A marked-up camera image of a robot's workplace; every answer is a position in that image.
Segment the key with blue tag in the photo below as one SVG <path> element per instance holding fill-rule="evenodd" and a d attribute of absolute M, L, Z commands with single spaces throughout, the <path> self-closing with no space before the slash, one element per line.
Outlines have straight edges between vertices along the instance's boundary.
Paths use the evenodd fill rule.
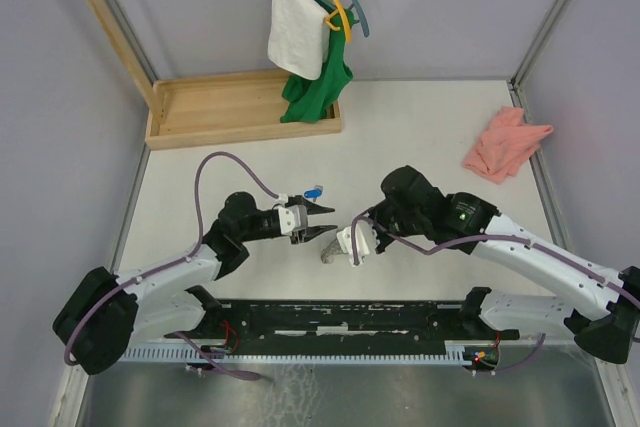
<path fill-rule="evenodd" d="M 321 185 L 315 185 L 313 188 L 306 190 L 303 193 L 305 199 L 311 202 L 317 202 L 323 194 L 323 187 Z"/>

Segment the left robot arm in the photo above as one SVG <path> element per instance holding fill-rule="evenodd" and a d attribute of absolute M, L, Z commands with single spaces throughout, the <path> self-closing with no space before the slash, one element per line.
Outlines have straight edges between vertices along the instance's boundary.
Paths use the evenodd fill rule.
<path fill-rule="evenodd" d="M 249 242 L 286 238 L 298 245 L 332 231 L 330 225 L 309 223 L 310 217 L 331 211 L 301 195 L 261 210 L 251 194 L 235 192 L 211 228 L 179 258 L 122 275 L 92 269 L 52 325 L 65 346 L 66 363 L 97 375 L 140 343 L 192 330 L 212 336 L 221 313 L 209 305 L 204 284 L 238 269 L 249 257 Z"/>

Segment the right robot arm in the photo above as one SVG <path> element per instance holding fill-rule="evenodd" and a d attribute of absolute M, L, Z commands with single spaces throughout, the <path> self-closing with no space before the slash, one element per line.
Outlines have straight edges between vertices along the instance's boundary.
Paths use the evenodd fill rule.
<path fill-rule="evenodd" d="M 443 194 L 423 174 L 403 166 L 381 183 L 383 199 L 365 216 L 382 253 L 393 242 L 421 236 L 430 254 L 457 250 L 494 262 L 548 290 L 516 295 L 475 287 L 458 315 L 467 336 L 516 331 L 570 338 L 605 362 L 628 361 L 639 327 L 639 270 L 605 267 L 529 232 L 493 204 L 467 192 Z"/>

